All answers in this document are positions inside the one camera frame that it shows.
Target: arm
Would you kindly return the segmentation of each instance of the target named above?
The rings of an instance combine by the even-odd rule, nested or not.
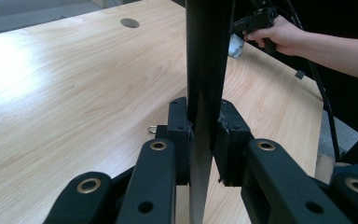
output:
[[[358,39],[302,31],[279,16],[274,25],[245,36],[265,47],[263,38],[276,43],[280,53],[306,58],[339,72],[358,77]]]

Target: cable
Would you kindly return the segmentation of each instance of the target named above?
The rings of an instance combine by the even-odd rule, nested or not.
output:
[[[304,30],[300,19],[297,16],[297,13],[295,11],[295,8],[293,7],[292,3],[290,2],[290,0],[284,0],[286,5],[289,7],[291,13],[292,13],[292,22],[294,23],[295,26],[297,26],[299,29]],[[322,80],[319,76],[318,70],[316,68],[316,64],[310,60],[308,60],[308,64],[310,66],[310,71],[312,72],[313,75],[313,79],[316,82],[316,85],[318,86],[319,92],[322,95],[322,98],[324,100],[324,104],[325,104],[325,109],[327,112],[327,117],[328,117],[328,121],[329,121],[329,125],[330,125],[330,133],[331,133],[331,139],[333,142],[333,149],[334,149],[334,155],[336,157],[336,161],[340,161],[340,155],[339,155],[339,146],[338,146],[338,140],[337,140],[337,131],[336,131],[336,123],[334,122],[334,113],[333,113],[333,109],[330,105],[330,101],[327,97],[327,94],[325,92],[324,89],[324,85],[322,83]]]

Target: black metal pole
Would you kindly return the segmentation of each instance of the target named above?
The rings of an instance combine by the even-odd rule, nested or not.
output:
[[[190,152],[190,223],[202,223],[217,120],[225,81],[234,0],[187,0],[187,118],[194,124]]]
[[[234,2],[186,0],[188,120],[194,124],[200,95],[208,123],[219,117]]]

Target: person's hand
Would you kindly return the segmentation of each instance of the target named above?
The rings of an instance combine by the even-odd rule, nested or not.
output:
[[[269,38],[276,44],[276,50],[280,53],[296,55],[296,45],[304,33],[284,17],[278,16],[273,26],[245,34],[244,39],[254,40],[260,48],[264,48],[266,46],[264,38]]]

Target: wooden desk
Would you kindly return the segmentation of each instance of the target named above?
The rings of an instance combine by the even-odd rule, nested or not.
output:
[[[124,18],[139,28],[120,24]],[[255,137],[279,142],[309,175],[322,100],[314,82],[249,45],[228,59],[224,98]],[[0,34],[0,224],[42,223],[75,176],[119,175],[186,96],[185,10],[147,0]],[[246,223],[240,189],[213,168],[205,223]],[[186,223],[186,187],[177,219]]]

